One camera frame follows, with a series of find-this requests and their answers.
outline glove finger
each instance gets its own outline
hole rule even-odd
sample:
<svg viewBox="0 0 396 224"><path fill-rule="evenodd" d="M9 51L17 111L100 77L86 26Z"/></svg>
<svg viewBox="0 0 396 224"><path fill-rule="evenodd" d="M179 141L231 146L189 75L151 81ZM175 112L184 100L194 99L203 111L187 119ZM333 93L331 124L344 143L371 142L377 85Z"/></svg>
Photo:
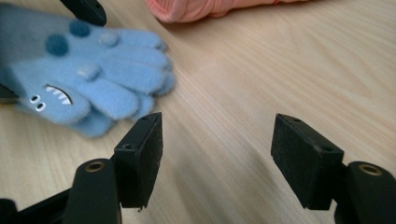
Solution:
<svg viewBox="0 0 396 224"><path fill-rule="evenodd" d="M133 121L146 116L154 107L154 99L151 96L142 92L136 92L136 95L139 98L139 109L132 115L131 119Z"/></svg>
<svg viewBox="0 0 396 224"><path fill-rule="evenodd" d="M140 30L120 30L122 43L165 51L167 45L155 33Z"/></svg>
<svg viewBox="0 0 396 224"><path fill-rule="evenodd" d="M90 114L79 122L69 124L68 127L87 137L99 137L113 127L115 121L94 108Z"/></svg>
<svg viewBox="0 0 396 224"><path fill-rule="evenodd" d="M75 88L97 110L112 119L129 118L137 111L139 106L138 99L133 92L103 78L97 78L89 82L81 81Z"/></svg>
<svg viewBox="0 0 396 224"><path fill-rule="evenodd" d="M165 72L143 63L108 59L103 63L102 76L127 89L150 94L157 91L165 81Z"/></svg>
<svg viewBox="0 0 396 224"><path fill-rule="evenodd" d="M154 96L163 96L175 87L175 75L170 72L166 72L164 75L165 81L163 82L163 85L153 93Z"/></svg>
<svg viewBox="0 0 396 224"><path fill-rule="evenodd" d="M146 63L163 70L172 68L169 57L157 49L143 49L131 46L118 45L108 51L105 58L119 58L132 62Z"/></svg>

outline wood grain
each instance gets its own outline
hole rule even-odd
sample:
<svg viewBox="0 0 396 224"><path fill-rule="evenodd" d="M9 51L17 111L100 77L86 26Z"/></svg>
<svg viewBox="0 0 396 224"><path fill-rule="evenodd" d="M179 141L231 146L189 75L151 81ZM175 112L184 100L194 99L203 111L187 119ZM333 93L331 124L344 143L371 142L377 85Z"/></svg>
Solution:
<svg viewBox="0 0 396 224"><path fill-rule="evenodd" d="M59 1L12 1L72 16ZM101 1L107 27L169 45L175 89L159 98L164 154L148 209L124 223L333 223L304 210L272 161L276 113L304 120L345 152L396 174L396 2L318 0L161 24L143 1ZM79 134L0 107L0 197L20 209L71 186L133 126Z"/></svg>

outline cartoon eye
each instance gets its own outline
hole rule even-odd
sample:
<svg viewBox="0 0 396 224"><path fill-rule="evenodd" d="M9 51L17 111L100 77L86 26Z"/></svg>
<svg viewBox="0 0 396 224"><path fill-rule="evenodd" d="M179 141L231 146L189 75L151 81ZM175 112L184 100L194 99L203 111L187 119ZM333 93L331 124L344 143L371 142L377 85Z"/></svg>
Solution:
<svg viewBox="0 0 396 224"><path fill-rule="evenodd" d="M34 95L32 96L32 98L30 98L30 103L35 104L37 102L39 102L41 99L41 97L39 95Z"/></svg>
<svg viewBox="0 0 396 224"><path fill-rule="evenodd" d="M35 110L37 111L37 112L41 112L41 111L43 111L45 108L46 108L46 103L40 103L40 104L38 104L36 107L35 107Z"/></svg>

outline dark blue pom-pom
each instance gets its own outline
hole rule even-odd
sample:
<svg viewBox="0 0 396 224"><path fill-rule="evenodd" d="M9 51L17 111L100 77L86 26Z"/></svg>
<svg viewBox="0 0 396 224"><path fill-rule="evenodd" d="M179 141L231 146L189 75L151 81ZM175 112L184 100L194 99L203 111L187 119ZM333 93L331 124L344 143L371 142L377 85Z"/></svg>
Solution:
<svg viewBox="0 0 396 224"><path fill-rule="evenodd" d="M90 26L83 21L72 21L69 25L70 34L78 37L85 37L90 34Z"/></svg>
<svg viewBox="0 0 396 224"><path fill-rule="evenodd" d="M64 56L69 47L63 35L50 35L46 40L46 51L55 56Z"/></svg>

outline metal screw hole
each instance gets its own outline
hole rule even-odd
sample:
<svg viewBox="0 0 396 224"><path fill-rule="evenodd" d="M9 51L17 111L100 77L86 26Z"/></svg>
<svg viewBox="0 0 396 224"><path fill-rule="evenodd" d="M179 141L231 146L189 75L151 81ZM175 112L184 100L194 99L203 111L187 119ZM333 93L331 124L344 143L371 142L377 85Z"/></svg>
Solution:
<svg viewBox="0 0 396 224"><path fill-rule="evenodd" d="M85 167L85 170L87 172L93 173L93 172L97 172L102 170L103 168L105 168L105 164L101 161L94 161L91 164L87 165Z"/></svg>
<svg viewBox="0 0 396 224"><path fill-rule="evenodd" d="M367 175L382 175L382 172L378 168L369 164L361 164L359 169Z"/></svg>

